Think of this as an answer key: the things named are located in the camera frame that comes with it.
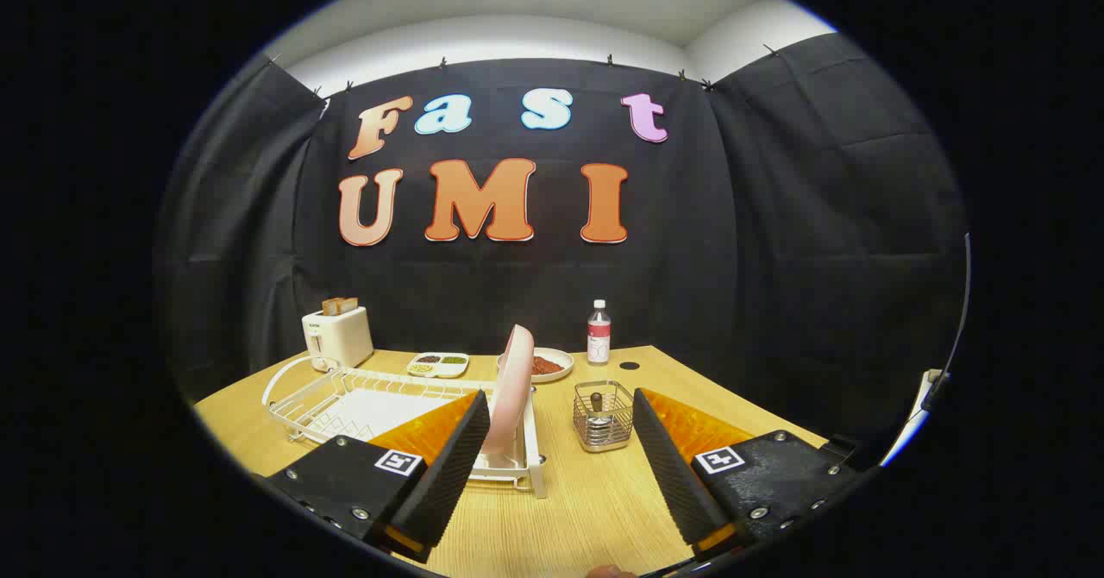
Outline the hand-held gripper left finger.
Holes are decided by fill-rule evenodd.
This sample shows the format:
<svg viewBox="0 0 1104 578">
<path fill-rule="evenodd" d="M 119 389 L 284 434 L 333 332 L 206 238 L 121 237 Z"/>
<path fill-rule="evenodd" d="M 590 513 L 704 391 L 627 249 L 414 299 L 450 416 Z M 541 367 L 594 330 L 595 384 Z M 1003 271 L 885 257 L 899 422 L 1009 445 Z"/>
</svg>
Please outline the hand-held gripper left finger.
<svg viewBox="0 0 1104 578">
<path fill-rule="evenodd" d="M 264 477 L 263 488 L 329 529 L 427 561 L 489 426 L 485 390 L 473 390 L 369 441 L 339 434 Z"/>
</svg>

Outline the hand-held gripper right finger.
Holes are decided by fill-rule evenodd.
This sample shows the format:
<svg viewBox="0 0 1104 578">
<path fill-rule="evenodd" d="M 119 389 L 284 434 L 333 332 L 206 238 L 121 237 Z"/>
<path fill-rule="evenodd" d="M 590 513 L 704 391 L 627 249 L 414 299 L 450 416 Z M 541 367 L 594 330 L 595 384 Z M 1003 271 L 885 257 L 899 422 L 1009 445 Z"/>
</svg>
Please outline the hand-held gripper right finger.
<svg viewBox="0 0 1104 578">
<path fill-rule="evenodd" d="M 859 477 L 797 434 L 753 436 L 658 390 L 636 389 L 631 410 L 666 507 L 698 561 L 811 520 Z"/>
</svg>

